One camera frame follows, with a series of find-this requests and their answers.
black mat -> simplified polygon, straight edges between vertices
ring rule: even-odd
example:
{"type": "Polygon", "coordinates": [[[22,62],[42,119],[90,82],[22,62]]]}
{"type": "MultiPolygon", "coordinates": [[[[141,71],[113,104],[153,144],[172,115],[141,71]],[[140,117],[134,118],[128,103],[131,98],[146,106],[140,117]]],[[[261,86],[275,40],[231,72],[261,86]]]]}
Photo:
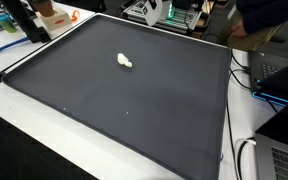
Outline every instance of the black mat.
{"type": "Polygon", "coordinates": [[[228,68],[225,48],[97,15],[3,81],[184,178],[213,180],[228,68]]]}

white object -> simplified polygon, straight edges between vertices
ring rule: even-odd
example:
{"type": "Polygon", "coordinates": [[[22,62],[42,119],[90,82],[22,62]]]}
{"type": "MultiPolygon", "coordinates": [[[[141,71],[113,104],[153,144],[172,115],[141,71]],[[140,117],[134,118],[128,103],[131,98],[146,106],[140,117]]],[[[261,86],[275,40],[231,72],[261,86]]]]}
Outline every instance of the white object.
{"type": "Polygon", "coordinates": [[[154,0],[148,0],[146,1],[145,5],[141,9],[144,18],[149,26],[153,26],[159,19],[162,9],[163,9],[163,3],[162,0],[155,0],[156,7],[155,9],[152,8],[151,4],[149,1],[154,1],[154,0]]]}
{"type": "Polygon", "coordinates": [[[235,11],[236,11],[236,5],[233,6],[230,13],[227,15],[227,19],[231,19],[235,11]]]}
{"type": "Polygon", "coordinates": [[[172,9],[170,9],[172,8],[171,4],[172,4],[171,0],[163,1],[163,8],[162,8],[162,12],[160,14],[159,19],[165,20],[168,18],[170,12],[172,11],[172,9]]]}
{"type": "Polygon", "coordinates": [[[63,9],[59,7],[54,7],[54,11],[56,13],[50,17],[44,17],[39,12],[36,13],[37,17],[46,26],[47,30],[53,31],[63,26],[67,25],[72,26],[71,19],[68,16],[67,12],[65,12],[63,9]]]}
{"type": "Polygon", "coordinates": [[[129,68],[131,68],[133,66],[133,64],[130,62],[130,60],[126,56],[124,56],[124,54],[122,54],[122,53],[119,53],[117,55],[117,62],[120,65],[124,65],[124,66],[129,67],[129,68]]]}

white desk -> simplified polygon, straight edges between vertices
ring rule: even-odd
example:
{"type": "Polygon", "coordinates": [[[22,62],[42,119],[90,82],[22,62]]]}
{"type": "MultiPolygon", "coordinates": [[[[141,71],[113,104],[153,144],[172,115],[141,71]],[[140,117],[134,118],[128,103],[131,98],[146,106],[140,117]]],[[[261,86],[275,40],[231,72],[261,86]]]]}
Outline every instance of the white desk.
{"type": "MultiPolygon", "coordinates": [[[[246,64],[246,53],[234,51],[234,54],[246,64]]],[[[237,76],[242,83],[248,84],[246,75],[237,76]]],[[[240,138],[253,136],[253,132],[274,114],[266,102],[251,97],[250,92],[242,89],[233,78],[230,80],[228,99],[235,142],[240,138]]],[[[99,179],[182,179],[142,155],[3,83],[0,83],[0,116],[99,179]]],[[[219,179],[234,180],[236,177],[227,119],[223,135],[223,153],[219,179]]],[[[243,179],[255,180],[254,149],[247,146],[242,157],[243,179]]]]}
{"type": "MultiPolygon", "coordinates": [[[[72,15],[74,10],[78,10],[80,12],[80,17],[78,18],[78,20],[72,23],[73,27],[75,27],[80,22],[84,21],[85,19],[95,14],[94,12],[91,12],[91,11],[63,5],[63,4],[56,3],[56,2],[53,2],[53,5],[55,7],[62,8],[64,11],[68,13],[69,16],[72,15]]],[[[42,22],[38,18],[34,19],[34,22],[38,27],[43,25],[42,22]]],[[[54,31],[50,31],[49,35],[51,36],[52,39],[55,39],[56,37],[63,34],[65,31],[72,28],[72,26],[65,26],[65,27],[56,29],[54,31]]],[[[8,43],[14,42],[16,40],[19,40],[23,37],[26,37],[26,35],[19,26],[17,26],[17,31],[15,33],[8,33],[6,31],[1,31],[0,32],[0,47],[8,43]]],[[[36,49],[44,45],[45,44],[41,42],[33,44],[30,41],[26,41],[16,46],[5,49],[4,51],[0,52],[0,71],[3,71],[5,68],[9,67],[13,63],[19,61],[26,55],[30,54],[31,52],[35,51],[36,49]]]]}

black cable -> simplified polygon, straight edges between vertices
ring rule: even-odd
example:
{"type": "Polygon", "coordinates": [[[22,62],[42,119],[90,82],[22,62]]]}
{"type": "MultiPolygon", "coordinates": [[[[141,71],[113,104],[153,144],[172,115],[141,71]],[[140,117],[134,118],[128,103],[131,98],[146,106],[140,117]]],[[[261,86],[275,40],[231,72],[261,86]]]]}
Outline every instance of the black cable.
{"type": "Polygon", "coordinates": [[[118,8],[116,13],[115,13],[115,17],[117,17],[119,15],[119,12],[121,11],[122,9],[121,8],[118,8]]]}
{"type": "Polygon", "coordinates": [[[186,27],[187,27],[187,30],[190,29],[190,27],[188,26],[188,23],[186,22],[186,18],[187,18],[187,13],[188,13],[188,11],[189,11],[189,10],[187,10],[187,11],[185,12],[185,16],[184,16],[184,23],[185,23],[185,25],[186,25],[186,27]]]}
{"type": "Polygon", "coordinates": [[[224,159],[224,154],[222,153],[220,161],[224,159]]]}
{"type": "Polygon", "coordinates": [[[276,110],[276,108],[273,106],[273,104],[271,103],[271,101],[269,101],[269,100],[267,100],[267,99],[266,99],[266,101],[267,101],[268,104],[272,107],[273,111],[274,111],[275,113],[277,113],[277,110],[276,110]]]}
{"type": "Polygon", "coordinates": [[[242,156],[243,149],[244,149],[245,145],[247,144],[248,140],[254,140],[254,137],[247,138],[247,140],[241,144],[241,146],[238,150],[238,153],[237,153],[237,169],[238,169],[238,174],[239,174],[240,180],[242,180],[241,156],[242,156]]]}
{"type": "Polygon", "coordinates": [[[229,110],[229,107],[228,107],[228,100],[226,102],[226,111],[227,111],[227,120],[228,120],[228,130],[229,130],[229,133],[230,133],[231,149],[232,149],[233,161],[234,161],[234,169],[235,169],[236,177],[238,177],[239,173],[237,172],[237,169],[236,169],[237,165],[236,165],[236,159],[235,159],[235,150],[234,150],[234,142],[233,142],[230,110],[229,110]]]}
{"type": "Polygon", "coordinates": [[[245,69],[234,69],[232,72],[234,73],[234,72],[237,72],[237,71],[242,71],[242,72],[244,72],[244,73],[248,73],[245,69]]]}
{"type": "Polygon", "coordinates": [[[235,61],[235,63],[236,63],[237,65],[239,65],[240,67],[246,69],[246,70],[251,70],[249,67],[243,66],[242,64],[240,64],[240,63],[236,60],[236,58],[235,58],[235,56],[234,56],[233,48],[230,48],[230,49],[231,49],[231,54],[232,54],[232,57],[233,57],[233,60],[235,61]]]}
{"type": "Polygon", "coordinates": [[[240,80],[238,80],[238,78],[235,76],[235,74],[234,74],[234,72],[232,71],[231,68],[230,68],[230,72],[231,72],[231,74],[233,75],[234,79],[237,81],[237,83],[238,83],[240,86],[242,86],[242,87],[245,88],[245,89],[251,90],[251,88],[245,86],[244,84],[242,84],[242,83],[240,82],[240,80]]]}
{"type": "Polygon", "coordinates": [[[218,40],[220,39],[220,37],[218,37],[218,35],[216,35],[216,34],[206,34],[205,37],[204,37],[204,39],[206,39],[208,36],[214,36],[214,37],[216,37],[218,40]]]}

